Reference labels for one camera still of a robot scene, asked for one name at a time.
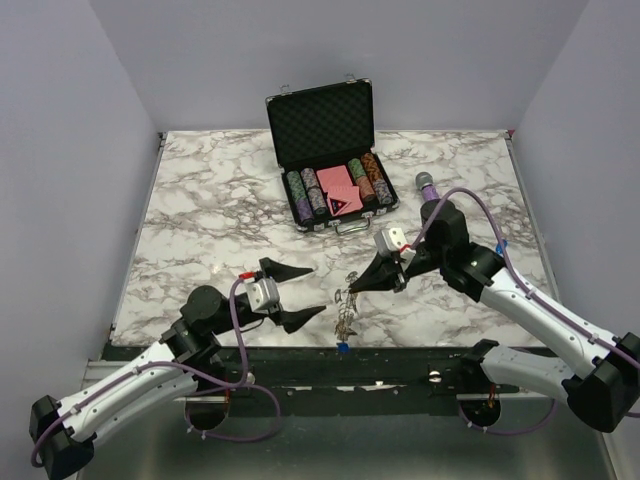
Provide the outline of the silver disc keyring holder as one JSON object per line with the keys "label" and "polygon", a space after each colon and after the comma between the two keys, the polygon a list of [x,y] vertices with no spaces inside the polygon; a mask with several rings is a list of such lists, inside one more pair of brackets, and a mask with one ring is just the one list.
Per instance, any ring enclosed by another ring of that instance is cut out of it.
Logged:
{"label": "silver disc keyring holder", "polygon": [[334,302],[338,307],[338,318],[335,324],[334,333],[340,344],[347,344],[351,336],[356,332],[352,328],[356,316],[358,315],[357,293],[351,291],[351,285],[357,280],[358,273],[351,271],[346,277],[346,287],[337,289],[334,292]]}

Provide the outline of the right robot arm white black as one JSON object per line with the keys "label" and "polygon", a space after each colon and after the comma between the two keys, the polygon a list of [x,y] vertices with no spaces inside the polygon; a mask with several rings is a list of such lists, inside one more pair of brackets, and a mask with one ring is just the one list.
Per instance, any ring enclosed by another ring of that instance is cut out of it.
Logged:
{"label": "right robot arm white black", "polygon": [[617,336],[538,290],[505,255],[470,240],[465,216],[452,202],[429,200],[421,217],[426,233],[414,246],[398,227],[376,234],[377,254],[351,291],[399,292],[411,279],[439,272],[449,287],[516,322],[554,354],[482,340],[459,370],[467,389],[523,387],[566,404],[587,426],[613,432],[639,399],[638,336]]}

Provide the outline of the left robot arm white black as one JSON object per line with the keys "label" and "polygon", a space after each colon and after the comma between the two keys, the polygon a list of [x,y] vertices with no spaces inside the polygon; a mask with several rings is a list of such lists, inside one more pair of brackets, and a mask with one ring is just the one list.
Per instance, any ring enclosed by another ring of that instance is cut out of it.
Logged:
{"label": "left robot arm white black", "polygon": [[287,312],[281,305],[279,284],[311,271],[262,258],[258,270],[238,275],[227,295],[210,285],[195,288],[179,318],[129,363],[73,395],[45,395],[32,405],[32,466],[50,479],[65,479],[92,460],[100,432],[124,424],[147,405],[248,386],[243,327],[269,319],[291,334],[322,312]]}

